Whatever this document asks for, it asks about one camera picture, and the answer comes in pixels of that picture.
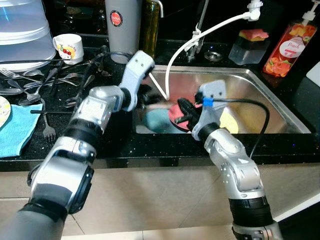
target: gray bottle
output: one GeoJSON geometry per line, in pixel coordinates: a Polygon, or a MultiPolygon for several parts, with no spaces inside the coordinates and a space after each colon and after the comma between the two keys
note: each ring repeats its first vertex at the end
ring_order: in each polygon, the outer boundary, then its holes
{"type": "MultiPolygon", "coordinates": [[[[142,0],[105,0],[105,10],[110,51],[134,55],[139,47],[142,0]]],[[[123,55],[112,54],[111,59],[128,62],[123,55]]]]}

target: stainless steel sink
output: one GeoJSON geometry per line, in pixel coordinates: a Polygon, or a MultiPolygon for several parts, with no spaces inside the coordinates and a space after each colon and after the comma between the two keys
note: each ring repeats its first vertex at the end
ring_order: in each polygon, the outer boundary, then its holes
{"type": "MultiPolygon", "coordinates": [[[[166,66],[157,65],[153,76],[165,89],[166,66]]],[[[188,67],[173,66],[170,71],[170,100],[136,109],[133,114],[133,129],[139,134],[155,134],[148,129],[142,119],[155,109],[169,109],[177,104],[178,98],[187,98],[194,102],[194,94],[200,85],[216,80],[224,80],[229,99],[251,99],[266,105],[270,111],[270,120],[265,133],[310,133],[307,127],[248,69],[223,67],[188,67]]],[[[151,79],[146,78],[142,84],[148,84],[152,91],[159,93],[151,79]]],[[[261,131],[265,121],[265,112],[258,106],[248,103],[228,103],[225,108],[236,121],[239,134],[261,131]]]]}

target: white hose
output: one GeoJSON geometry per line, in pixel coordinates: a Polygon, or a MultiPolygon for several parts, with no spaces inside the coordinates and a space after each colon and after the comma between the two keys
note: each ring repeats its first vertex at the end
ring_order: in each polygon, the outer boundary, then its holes
{"type": "Polygon", "coordinates": [[[196,36],[195,38],[190,39],[189,41],[187,41],[185,44],[183,44],[172,56],[172,58],[169,61],[168,66],[166,67],[166,71],[165,71],[165,92],[161,89],[160,85],[158,83],[156,83],[156,80],[154,79],[154,77],[150,76],[152,81],[154,82],[154,84],[156,85],[156,87],[159,89],[159,91],[161,92],[161,94],[165,97],[166,100],[170,99],[170,93],[169,93],[169,72],[170,72],[170,68],[172,66],[172,64],[174,63],[176,57],[185,49],[186,46],[188,46],[189,44],[191,44],[192,42],[204,37],[205,35],[213,32],[214,30],[217,30],[221,27],[223,27],[224,25],[227,25],[229,23],[232,23],[236,20],[240,20],[240,19],[248,19],[250,17],[250,12],[245,12],[244,14],[238,15],[238,16],[234,16],[231,17],[211,28],[209,28],[208,30],[202,32],[201,34],[199,34],[198,36],[196,36]]]}

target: cartoon mug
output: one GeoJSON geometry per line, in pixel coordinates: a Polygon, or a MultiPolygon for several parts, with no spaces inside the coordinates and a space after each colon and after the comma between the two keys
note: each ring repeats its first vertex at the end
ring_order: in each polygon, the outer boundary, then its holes
{"type": "Polygon", "coordinates": [[[58,51],[62,59],[68,59],[64,62],[74,65],[84,59],[84,48],[82,39],[77,34],[61,34],[52,39],[54,48],[58,51]]]}

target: blue clip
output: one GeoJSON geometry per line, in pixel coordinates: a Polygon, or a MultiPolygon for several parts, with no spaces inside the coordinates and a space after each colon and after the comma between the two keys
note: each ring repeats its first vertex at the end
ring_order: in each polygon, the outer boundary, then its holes
{"type": "Polygon", "coordinates": [[[202,106],[204,107],[213,107],[214,106],[214,99],[211,97],[204,97],[202,106]]]}

